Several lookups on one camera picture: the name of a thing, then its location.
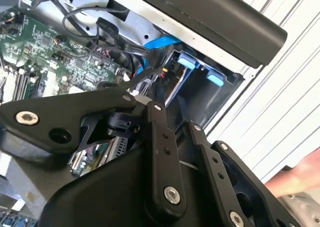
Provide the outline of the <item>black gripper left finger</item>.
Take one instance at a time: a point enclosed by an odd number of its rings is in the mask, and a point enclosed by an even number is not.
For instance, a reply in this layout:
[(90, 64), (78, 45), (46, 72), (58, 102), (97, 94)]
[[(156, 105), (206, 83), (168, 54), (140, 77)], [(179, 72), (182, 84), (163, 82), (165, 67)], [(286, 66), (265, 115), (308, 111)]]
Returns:
[(32, 183), (36, 196), (43, 198), (27, 203), (37, 219), (44, 219), (44, 208), (58, 190), (84, 176), (73, 177), (68, 170), (73, 154), (115, 137), (127, 138), (128, 152), (132, 151), (150, 137), (154, 122), (172, 130), (163, 102), (155, 99), (142, 103), (128, 93), (136, 83), (131, 80), (103, 90), (1, 106), (0, 149), (20, 165), (25, 171), (21, 178)]

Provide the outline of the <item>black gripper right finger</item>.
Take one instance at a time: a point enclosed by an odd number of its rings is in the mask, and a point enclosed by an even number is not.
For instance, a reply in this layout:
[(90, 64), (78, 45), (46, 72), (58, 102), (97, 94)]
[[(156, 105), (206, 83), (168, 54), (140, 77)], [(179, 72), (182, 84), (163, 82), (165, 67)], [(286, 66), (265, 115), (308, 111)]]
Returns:
[(208, 199), (220, 227), (298, 227), (300, 224), (223, 141), (207, 141), (194, 122), (185, 122), (186, 141), (207, 181)]

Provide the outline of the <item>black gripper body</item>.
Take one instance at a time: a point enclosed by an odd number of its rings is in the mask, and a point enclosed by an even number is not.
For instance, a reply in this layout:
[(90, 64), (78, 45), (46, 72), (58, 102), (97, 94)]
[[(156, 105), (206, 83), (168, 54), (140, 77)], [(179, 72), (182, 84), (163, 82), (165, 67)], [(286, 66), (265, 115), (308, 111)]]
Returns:
[(46, 227), (219, 227), (206, 178), (182, 125), (153, 122), (141, 147), (62, 187), (43, 210)]

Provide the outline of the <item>bare person's hand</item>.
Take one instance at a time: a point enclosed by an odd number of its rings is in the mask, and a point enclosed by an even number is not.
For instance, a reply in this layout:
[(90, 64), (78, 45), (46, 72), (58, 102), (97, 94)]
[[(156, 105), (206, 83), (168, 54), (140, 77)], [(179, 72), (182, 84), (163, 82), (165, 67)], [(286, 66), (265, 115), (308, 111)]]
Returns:
[(320, 149), (305, 156), (294, 168), (281, 171), (265, 183), (277, 198), (320, 187)]

